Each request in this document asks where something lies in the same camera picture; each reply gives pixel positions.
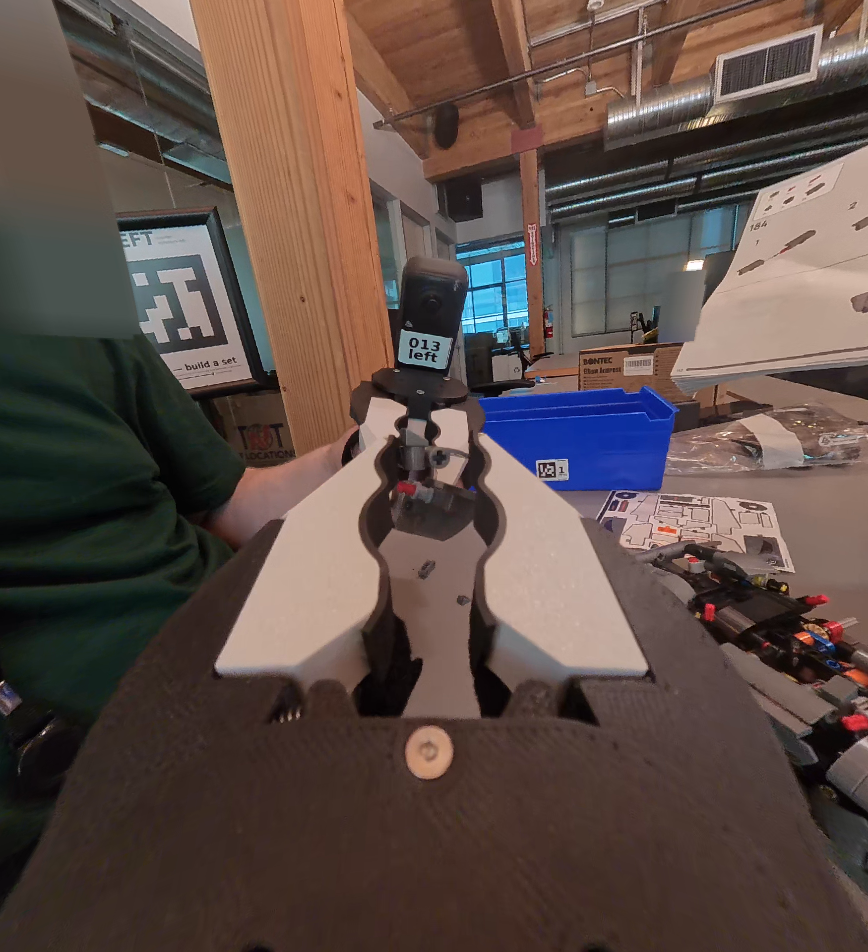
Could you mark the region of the small grey lego connector assembly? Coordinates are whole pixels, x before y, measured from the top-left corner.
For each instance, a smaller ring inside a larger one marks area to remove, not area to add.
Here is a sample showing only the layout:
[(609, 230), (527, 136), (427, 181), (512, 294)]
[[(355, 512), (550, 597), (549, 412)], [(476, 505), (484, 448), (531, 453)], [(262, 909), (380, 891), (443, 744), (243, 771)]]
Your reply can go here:
[(436, 480), (438, 468), (443, 467), (446, 454), (434, 446), (434, 438), (438, 435), (438, 427), (433, 438), (428, 437), (429, 420), (408, 416), (401, 428), (398, 460), (401, 470), (412, 480), (422, 482), (427, 478)]

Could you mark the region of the white air vent grille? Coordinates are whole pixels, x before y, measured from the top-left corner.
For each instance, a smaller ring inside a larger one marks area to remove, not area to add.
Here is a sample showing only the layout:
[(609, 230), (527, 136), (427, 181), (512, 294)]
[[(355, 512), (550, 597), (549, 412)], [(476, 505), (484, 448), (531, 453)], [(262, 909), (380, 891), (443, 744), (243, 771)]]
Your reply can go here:
[(715, 105), (816, 81), (823, 26), (789, 33), (720, 54), (715, 61), (712, 96)]

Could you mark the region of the metal ventilation duct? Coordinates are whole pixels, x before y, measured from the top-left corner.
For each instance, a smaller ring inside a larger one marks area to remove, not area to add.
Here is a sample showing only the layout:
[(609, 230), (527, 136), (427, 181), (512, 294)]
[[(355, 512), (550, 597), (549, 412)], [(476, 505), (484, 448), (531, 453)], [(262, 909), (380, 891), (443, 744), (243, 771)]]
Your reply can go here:
[(707, 74), (650, 90), (640, 103), (612, 103), (607, 111), (605, 149), (623, 148), (868, 86), (868, 31), (835, 36), (823, 33), (816, 81), (735, 102), (713, 103), (714, 65)]

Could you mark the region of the blue plastic bin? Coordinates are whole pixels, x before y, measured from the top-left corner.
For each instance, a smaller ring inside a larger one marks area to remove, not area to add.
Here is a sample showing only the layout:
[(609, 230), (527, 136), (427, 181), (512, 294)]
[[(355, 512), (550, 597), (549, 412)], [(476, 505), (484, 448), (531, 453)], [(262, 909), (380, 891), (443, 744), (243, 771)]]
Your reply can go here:
[(656, 491), (677, 408), (621, 388), (481, 399), (485, 435), (543, 482), (567, 491)]

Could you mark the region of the printed cardboard box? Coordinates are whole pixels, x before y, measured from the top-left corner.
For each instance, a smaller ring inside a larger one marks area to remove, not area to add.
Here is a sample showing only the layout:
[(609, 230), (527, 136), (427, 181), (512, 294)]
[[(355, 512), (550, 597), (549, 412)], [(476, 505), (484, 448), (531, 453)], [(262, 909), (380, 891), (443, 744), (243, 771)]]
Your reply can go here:
[(695, 393), (681, 390), (671, 372), (682, 350), (681, 343), (637, 344), (581, 351), (578, 358), (579, 390), (620, 388), (635, 393), (649, 387), (673, 404), (697, 398), (703, 408), (725, 395), (725, 388), (704, 387)]

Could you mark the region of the lego instruction booklet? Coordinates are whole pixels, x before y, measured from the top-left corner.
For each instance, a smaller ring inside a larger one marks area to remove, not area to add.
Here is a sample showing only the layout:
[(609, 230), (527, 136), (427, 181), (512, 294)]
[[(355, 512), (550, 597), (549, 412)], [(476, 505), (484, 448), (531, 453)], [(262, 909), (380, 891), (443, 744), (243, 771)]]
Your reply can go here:
[(868, 145), (763, 188), (672, 370), (686, 392), (868, 364)]

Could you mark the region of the cardboard box red logo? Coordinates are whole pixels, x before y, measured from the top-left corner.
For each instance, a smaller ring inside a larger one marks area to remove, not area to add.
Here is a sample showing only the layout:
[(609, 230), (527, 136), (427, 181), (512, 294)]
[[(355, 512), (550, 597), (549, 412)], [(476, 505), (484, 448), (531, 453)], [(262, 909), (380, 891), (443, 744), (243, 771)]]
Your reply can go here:
[(278, 390), (214, 398), (217, 428), (248, 468), (281, 466), (296, 458)]

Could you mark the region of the large grey lego vehicle model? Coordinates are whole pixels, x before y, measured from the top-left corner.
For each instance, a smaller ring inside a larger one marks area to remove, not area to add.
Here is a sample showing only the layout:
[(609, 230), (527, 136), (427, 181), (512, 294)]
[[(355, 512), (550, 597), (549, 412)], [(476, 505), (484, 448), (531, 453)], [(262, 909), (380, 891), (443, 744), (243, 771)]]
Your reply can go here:
[(636, 555), (749, 686), (797, 775), (834, 862), (868, 896), (868, 645), (857, 620), (817, 614), (752, 556), (694, 541)]

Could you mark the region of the thick wooden support post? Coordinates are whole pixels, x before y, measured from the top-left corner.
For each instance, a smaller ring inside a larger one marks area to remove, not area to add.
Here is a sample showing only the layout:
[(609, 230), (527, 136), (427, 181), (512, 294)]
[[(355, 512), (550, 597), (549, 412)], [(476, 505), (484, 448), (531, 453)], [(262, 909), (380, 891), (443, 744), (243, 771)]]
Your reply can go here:
[(298, 456), (393, 364), (342, 2), (192, 1)]

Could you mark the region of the framed marker sign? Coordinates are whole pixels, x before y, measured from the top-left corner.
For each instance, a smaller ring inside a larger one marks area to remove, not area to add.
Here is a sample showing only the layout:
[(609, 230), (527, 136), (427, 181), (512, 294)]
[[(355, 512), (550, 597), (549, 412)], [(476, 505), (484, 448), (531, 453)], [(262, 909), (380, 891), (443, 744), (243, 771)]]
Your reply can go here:
[(219, 210), (120, 212), (142, 334), (193, 398), (269, 387)]

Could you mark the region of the slim wooden post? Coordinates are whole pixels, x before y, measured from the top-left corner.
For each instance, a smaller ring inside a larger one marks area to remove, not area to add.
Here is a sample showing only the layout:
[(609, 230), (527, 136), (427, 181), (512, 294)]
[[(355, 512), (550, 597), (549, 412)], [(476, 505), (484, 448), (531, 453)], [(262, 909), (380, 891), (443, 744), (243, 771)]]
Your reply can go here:
[(519, 155), (522, 214), (523, 214), (523, 245), (524, 229), (530, 222), (537, 222), (540, 226), (541, 257), (537, 268), (529, 268), (525, 261), (525, 282), (527, 301), (528, 345), (530, 356), (538, 358), (547, 352), (547, 340), (543, 331), (544, 299), (544, 272), (543, 272), (543, 243), (540, 213), (540, 181), (539, 158), (536, 149), (529, 149)]

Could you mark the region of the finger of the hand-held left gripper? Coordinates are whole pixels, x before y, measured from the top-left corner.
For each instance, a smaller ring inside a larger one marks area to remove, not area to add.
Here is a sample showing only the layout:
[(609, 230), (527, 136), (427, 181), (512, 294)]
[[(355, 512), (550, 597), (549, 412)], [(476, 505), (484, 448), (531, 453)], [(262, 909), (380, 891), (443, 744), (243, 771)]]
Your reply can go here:
[(364, 421), (364, 454), (376, 456), (390, 441), (401, 439), (399, 421), (404, 420), (407, 406), (392, 398), (371, 398)]
[(447, 457), (444, 466), (436, 471), (436, 480), (449, 485), (471, 485), (471, 477), (464, 473), (472, 434), (479, 433), (485, 424), (482, 406), (451, 406), (434, 411), (434, 424), (439, 430), (434, 446)]

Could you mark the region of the person's left forearm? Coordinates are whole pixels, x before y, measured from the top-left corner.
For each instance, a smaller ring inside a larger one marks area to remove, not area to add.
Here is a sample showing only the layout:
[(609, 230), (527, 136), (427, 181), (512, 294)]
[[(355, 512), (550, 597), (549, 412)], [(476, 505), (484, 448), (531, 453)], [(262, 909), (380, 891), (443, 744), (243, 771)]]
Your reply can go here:
[(343, 467), (351, 427), (334, 443), (281, 466), (247, 469), (222, 506), (190, 516), (190, 522), (223, 540), (233, 550), (247, 544), (269, 522), (281, 519)]

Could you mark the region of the clear plastic parts bag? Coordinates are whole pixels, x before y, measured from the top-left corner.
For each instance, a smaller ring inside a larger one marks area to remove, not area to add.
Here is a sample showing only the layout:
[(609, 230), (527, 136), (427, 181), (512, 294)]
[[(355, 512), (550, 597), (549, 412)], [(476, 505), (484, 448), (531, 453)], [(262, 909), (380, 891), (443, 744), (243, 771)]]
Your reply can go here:
[(868, 422), (823, 404), (801, 404), (675, 433), (665, 472), (685, 477), (863, 463), (868, 463)]

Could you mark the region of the blue lit window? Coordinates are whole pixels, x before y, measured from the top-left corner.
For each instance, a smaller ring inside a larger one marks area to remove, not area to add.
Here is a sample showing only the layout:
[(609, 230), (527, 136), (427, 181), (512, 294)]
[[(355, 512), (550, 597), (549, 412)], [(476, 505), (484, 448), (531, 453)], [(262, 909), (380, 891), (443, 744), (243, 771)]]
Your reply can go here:
[(457, 260), (468, 277), (462, 317), (465, 335), (528, 327), (523, 243), (461, 251)]

